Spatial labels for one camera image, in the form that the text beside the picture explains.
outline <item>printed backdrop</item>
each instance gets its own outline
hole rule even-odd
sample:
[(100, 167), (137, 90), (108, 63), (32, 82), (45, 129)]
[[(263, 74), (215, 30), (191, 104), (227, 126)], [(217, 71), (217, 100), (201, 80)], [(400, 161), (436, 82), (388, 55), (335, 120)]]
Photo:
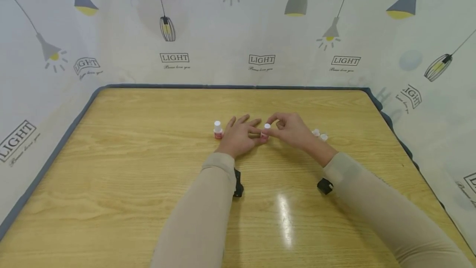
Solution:
[(370, 87), (475, 251), (474, 1), (0, 0), (0, 238), (101, 86), (336, 86)]

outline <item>lamp shade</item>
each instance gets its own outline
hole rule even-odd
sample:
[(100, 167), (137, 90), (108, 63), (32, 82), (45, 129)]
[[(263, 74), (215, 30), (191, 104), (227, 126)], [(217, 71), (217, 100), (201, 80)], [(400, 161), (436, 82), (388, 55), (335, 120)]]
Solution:
[(416, 14), (417, 0), (397, 0), (387, 9), (387, 14), (394, 19), (405, 19)]
[(169, 17), (160, 17), (160, 32), (166, 42), (175, 42), (175, 27)]
[(306, 14), (307, 11), (307, 0), (288, 0), (284, 14), (299, 17)]
[(335, 17), (334, 20), (332, 20), (332, 25), (329, 27), (329, 29), (326, 31), (326, 33), (323, 35), (327, 40), (332, 40), (334, 37), (339, 37), (339, 32), (337, 31), (337, 22), (339, 21), (339, 17)]
[(94, 15), (98, 7), (91, 0), (74, 0), (74, 6), (85, 15)]
[(36, 38), (41, 44), (41, 49), (43, 50), (43, 57), (45, 58), (45, 61), (47, 61), (48, 59), (58, 60), (58, 58), (60, 57), (58, 55), (58, 52), (61, 51), (61, 49), (57, 46), (47, 43), (43, 36), (39, 33), (37, 33)]

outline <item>bottle cap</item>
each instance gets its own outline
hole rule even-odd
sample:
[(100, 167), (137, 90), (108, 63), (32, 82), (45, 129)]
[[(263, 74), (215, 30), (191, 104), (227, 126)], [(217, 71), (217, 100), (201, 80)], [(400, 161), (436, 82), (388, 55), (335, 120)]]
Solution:
[(222, 132), (222, 129), (221, 129), (221, 122), (220, 121), (215, 121), (215, 128), (213, 129), (213, 131), (215, 133), (221, 133)]

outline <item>wooden table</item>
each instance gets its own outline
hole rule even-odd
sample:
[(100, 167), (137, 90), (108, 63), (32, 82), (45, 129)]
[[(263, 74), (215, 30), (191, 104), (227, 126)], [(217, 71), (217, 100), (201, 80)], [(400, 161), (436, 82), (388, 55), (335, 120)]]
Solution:
[[(217, 146), (213, 121), (301, 114), (311, 129), (423, 209), (476, 259), (364, 92), (108, 89), (100, 93), (0, 242), (0, 267), (147, 268), (175, 203)], [(398, 267), (322, 170), (272, 139), (237, 161), (223, 267)]]

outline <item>beige sleeve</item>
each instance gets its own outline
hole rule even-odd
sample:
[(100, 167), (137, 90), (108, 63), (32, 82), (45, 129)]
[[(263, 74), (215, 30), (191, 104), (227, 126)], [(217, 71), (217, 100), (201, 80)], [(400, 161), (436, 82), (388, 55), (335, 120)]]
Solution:
[(235, 160), (211, 154), (167, 219), (151, 268), (220, 268), (236, 188)]
[(345, 153), (324, 168), (340, 199), (373, 228), (402, 268), (472, 268), (423, 211)]

